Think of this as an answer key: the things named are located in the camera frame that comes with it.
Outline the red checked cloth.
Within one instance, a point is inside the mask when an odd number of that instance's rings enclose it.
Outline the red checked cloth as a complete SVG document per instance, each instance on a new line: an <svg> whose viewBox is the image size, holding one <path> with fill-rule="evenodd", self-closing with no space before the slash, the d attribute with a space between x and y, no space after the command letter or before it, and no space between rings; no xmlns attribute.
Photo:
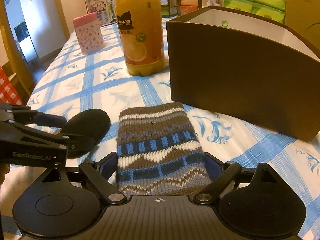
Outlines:
<svg viewBox="0 0 320 240"><path fill-rule="evenodd" d="M0 102L23 105L18 92L9 81L2 68L0 68Z"/></svg>

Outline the pink lidded cup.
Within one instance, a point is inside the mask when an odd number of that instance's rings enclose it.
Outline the pink lidded cup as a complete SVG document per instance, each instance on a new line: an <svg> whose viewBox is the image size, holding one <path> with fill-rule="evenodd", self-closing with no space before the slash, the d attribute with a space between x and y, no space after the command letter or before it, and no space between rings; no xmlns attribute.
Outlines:
<svg viewBox="0 0 320 240"><path fill-rule="evenodd" d="M73 25L80 50L84 55L96 53L105 48L96 12L75 18Z"/></svg>

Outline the dark brown storage box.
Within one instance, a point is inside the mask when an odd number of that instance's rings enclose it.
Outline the dark brown storage box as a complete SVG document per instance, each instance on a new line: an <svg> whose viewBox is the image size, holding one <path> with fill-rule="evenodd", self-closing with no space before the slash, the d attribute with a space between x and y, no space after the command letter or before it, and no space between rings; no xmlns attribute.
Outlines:
<svg viewBox="0 0 320 240"><path fill-rule="evenodd" d="M224 7L166 23L171 98L311 141L319 50L286 25Z"/></svg>

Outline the blue milk carton box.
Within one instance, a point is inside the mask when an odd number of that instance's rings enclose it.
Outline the blue milk carton box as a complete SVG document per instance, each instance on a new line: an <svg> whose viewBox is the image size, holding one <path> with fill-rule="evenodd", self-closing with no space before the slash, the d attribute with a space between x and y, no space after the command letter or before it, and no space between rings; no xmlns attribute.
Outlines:
<svg viewBox="0 0 320 240"><path fill-rule="evenodd" d="M101 26L117 22L113 0L85 0L87 13L96 12Z"/></svg>

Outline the orange juice bottle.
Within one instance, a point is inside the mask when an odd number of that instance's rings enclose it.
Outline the orange juice bottle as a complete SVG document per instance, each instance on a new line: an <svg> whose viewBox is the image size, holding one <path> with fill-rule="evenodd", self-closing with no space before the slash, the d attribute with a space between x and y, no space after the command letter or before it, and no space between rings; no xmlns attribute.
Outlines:
<svg viewBox="0 0 320 240"><path fill-rule="evenodd" d="M165 68L161 0L114 0L127 71L150 76Z"/></svg>

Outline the cow picture milk box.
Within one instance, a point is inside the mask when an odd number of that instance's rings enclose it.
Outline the cow picture milk box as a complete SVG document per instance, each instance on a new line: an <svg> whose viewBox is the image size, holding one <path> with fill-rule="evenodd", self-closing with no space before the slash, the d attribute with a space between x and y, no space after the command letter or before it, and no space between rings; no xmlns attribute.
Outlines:
<svg viewBox="0 0 320 240"><path fill-rule="evenodd" d="M176 16L178 14L176 5L176 0L161 0L162 17Z"/></svg>

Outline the orange snack boxes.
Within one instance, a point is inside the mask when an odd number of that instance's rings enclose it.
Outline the orange snack boxes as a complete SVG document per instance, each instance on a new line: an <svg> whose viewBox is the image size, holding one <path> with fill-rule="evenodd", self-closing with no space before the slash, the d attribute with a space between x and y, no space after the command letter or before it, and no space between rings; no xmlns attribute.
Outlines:
<svg viewBox="0 0 320 240"><path fill-rule="evenodd" d="M178 16L197 11L202 8L202 0L176 0Z"/></svg>

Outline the large cardboard box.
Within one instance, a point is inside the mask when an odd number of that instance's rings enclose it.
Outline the large cardboard box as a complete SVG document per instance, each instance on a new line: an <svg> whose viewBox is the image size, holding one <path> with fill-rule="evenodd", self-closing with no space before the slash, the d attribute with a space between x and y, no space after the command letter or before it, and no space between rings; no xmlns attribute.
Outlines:
<svg viewBox="0 0 320 240"><path fill-rule="evenodd" d="M319 0L286 0L285 24L319 47Z"/></svg>

